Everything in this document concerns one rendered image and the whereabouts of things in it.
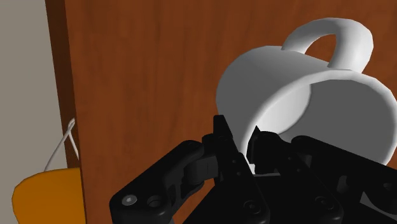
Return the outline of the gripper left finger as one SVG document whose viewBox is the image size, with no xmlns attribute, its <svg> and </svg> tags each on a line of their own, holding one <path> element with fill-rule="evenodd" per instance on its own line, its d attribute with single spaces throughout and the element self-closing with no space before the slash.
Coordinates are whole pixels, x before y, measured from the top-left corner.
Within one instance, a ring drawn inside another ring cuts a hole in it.
<svg viewBox="0 0 397 224">
<path fill-rule="evenodd" d="M 113 224 L 174 224 L 172 217 L 205 181 L 215 185 L 183 224 L 270 224 L 270 209 L 225 117 L 213 132 L 187 140 L 115 193 L 109 201 Z"/>
</svg>

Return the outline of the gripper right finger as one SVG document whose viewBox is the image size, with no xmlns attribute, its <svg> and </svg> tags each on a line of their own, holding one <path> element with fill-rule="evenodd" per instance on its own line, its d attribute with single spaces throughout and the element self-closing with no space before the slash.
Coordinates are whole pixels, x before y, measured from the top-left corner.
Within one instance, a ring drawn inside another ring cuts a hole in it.
<svg viewBox="0 0 397 224">
<path fill-rule="evenodd" d="M 397 224 L 397 170 L 309 136 L 258 127 L 247 159 L 270 224 Z"/>
</svg>

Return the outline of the white mug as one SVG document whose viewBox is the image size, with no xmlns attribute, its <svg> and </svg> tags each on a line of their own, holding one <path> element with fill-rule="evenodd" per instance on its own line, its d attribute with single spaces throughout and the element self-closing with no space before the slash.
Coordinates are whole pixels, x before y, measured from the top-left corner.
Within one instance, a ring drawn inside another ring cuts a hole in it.
<svg viewBox="0 0 397 224">
<path fill-rule="evenodd" d="M 397 100 L 364 74 L 373 36 L 346 18 L 322 18 L 296 28 L 282 46 L 237 57 L 216 91 L 237 149 L 247 152 L 255 128 L 285 141 L 310 136 L 380 164 L 397 148 Z"/>
</svg>

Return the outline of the brown wooden table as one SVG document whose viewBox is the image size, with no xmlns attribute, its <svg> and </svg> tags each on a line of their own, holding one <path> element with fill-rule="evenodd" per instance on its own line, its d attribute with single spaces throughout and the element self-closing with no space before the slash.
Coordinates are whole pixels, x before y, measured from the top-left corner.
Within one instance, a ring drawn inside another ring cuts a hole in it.
<svg viewBox="0 0 397 224">
<path fill-rule="evenodd" d="M 226 67 L 282 45 L 311 20 L 350 18 L 373 35 L 365 73 L 397 96 L 397 0 L 45 0 L 62 126 L 71 119 L 85 223 L 181 141 L 212 131 Z"/>
</svg>

